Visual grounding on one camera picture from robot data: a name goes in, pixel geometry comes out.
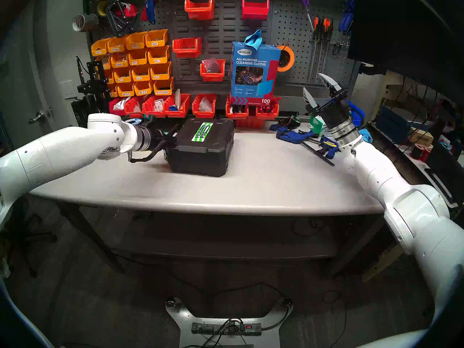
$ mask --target table leg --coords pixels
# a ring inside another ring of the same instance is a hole
[[[95,232],[90,223],[85,219],[79,210],[79,205],[68,202],[56,202],[60,208],[60,213],[65,217],[74,228],[84,234],[87,243],[111,268],[123,273],[124,268],[118,261],[113,251],[103,242],[100,236]]]
[[[355,234],[348,242],[340,249],[337,256],[332,259],[327,269],[327,277],[333,277],[358,254],[361,249],[374,237],[374,235],[384,226],[385,220],[383,215],[379,215],[375,222],[365,228],[362,227],[361,232]]]

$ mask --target blue box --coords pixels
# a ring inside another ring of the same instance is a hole
[[[271,45],[255,50],[243,42],[232,42],[231,104],[270,105],[280,53]]]

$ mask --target metal base plate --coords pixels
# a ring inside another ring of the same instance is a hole
[[[223,324],[228,318],[197,318],[185,307],[182,301],[179,298],[174,298],[175,305],[168,307],[166,305],[166,310],[175,320],[179,328],[181,329],[181,337],[179,339],[179,347],[186,347],[189,345],[198,345],[202,346],[206,339],[209,338],[209,335],[193,334],[190,330],[192,328],[192,323],[202,323],[202,324]],[[293,306],[289,308],[287,317],[293,310]],[[283,298],[281,298],[272,310],[261,318],[242,318],[243,323],[246,324],[257,324],[261,323],[262,328],[272,326],[279,322],[284,316],[287,308],[283,305]],[[284,321],[282,321],[278,326],[270,330],[262,331],[261,335],[252,336],[247,335],[243,336],[243,339],[239,335],[223,335],[220,339],[220,344],[223,347],[234,346],[234,347],[254,347],[254,348],[280,348],[280,338],[279,338],[279,329]],[[216,342],[219,335],[216,335],[212,341]],[[206,347],[214,345],[214,342],[208,342]]]

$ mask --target sticker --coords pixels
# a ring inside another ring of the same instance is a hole
[[[211,130],[212,123],[211,122],[203,122],[198,129],[197,133],[195,133],[194,137],[192,138],[193,142],[203,142],[208,136],[209,131]]]

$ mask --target cardboard box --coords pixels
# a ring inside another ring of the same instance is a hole
[[[243,42],[232,42],[231,104],[270,106],[280,52],[271,45],[255,50]]]
[[[417,143],[417,144],[421,144],[421,145],[426,146],[426,147],[430,147],[432,145],[433,136],[430,133],[419,129],[416,133],[414,133],[409,138],[409,140],[412,143]]]

